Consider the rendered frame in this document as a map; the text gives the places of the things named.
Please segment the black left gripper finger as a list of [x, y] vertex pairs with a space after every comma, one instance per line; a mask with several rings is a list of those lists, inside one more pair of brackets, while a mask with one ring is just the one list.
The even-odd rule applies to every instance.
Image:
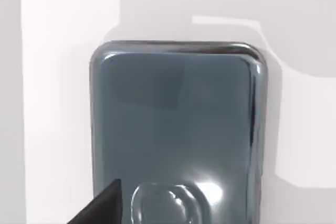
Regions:
[[122, 224], [122, 186], [115, 179], [67, 224]]

